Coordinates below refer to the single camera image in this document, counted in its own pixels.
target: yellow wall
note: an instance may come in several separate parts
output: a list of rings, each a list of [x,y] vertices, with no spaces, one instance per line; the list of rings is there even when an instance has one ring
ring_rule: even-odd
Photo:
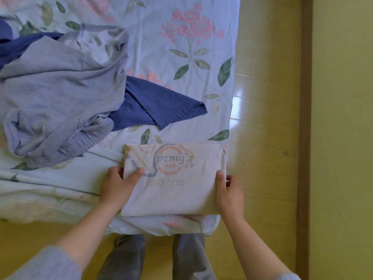
[[[373,0],[314,0],[310,278],[373,279]]]

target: gray garment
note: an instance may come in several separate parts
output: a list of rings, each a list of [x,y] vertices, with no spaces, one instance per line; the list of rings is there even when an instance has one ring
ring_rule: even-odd
[[[204,252],[202,234],[176,235],[172,249],[173,280],[216,280]],[[145,258],[142,235],[120,235],[102,265],[97,280],[140,280]],[[66,253],[54,246],[45,247],[5,280],[76,280],[82,271]],[[277,280],[300,280],[286,274]]]
[[[0,71],[0,121],[8,147],[31,168],[52,166],[96,145],[114,126],[107,116],[124,101],[128,32],[84,24],[81,30],[109,31],[115,39],[106,45],[109,61],[99,64],[88,53],[43,37]]]

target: tiled floor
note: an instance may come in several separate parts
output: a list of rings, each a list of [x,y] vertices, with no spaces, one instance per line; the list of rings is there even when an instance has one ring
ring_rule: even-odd
[[[300,23],[301,0],[241,0],[228,163],[228,173],[240,176],[245,187],[247,221],[292,270]],[[46,243],[56,241],[69,226],[33,223],[6,228],[0,227],[2,238],[18,242],[24,250],[25,259],[18,258],[6,269],[14,271]],[[49,234],[37,234],[40,231]],[[103,240],[83,279],[95,279],[114,238],[110,235]],[[171,279],[171,244],[172,237],[148,237],[143,279]],[[222,222],[206,239],[206,253],[218,279],[244,279]],[[6,257],[12,258],[12,252]],[[6,270],[1,269],[0,278],[8,275]]]

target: pant leg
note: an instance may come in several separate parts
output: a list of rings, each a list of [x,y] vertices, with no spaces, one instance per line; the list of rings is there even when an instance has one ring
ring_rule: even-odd
[[[145,258],[142,234],[119,235],[105,259],[97,280],[140,280]]]
[[[202,234],[175,235],[172,247],[173,280],[216,280],[205,254]]]

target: bed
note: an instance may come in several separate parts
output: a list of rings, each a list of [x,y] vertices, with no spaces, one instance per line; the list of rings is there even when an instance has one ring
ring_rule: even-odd
[[[130,35],[126,74],[203,101],[208,113],[160,131],[140,125],[111,132],[88,152],[30,169],[0,136],[0,218],[12,222],[75,223],[97,202],[107,169],[123,163],[125,143],[214,140],[227,148],[240,0],[0,0],[14,38],[116,25]],[[117,216],[107,233],[203,233],[218,215]]]

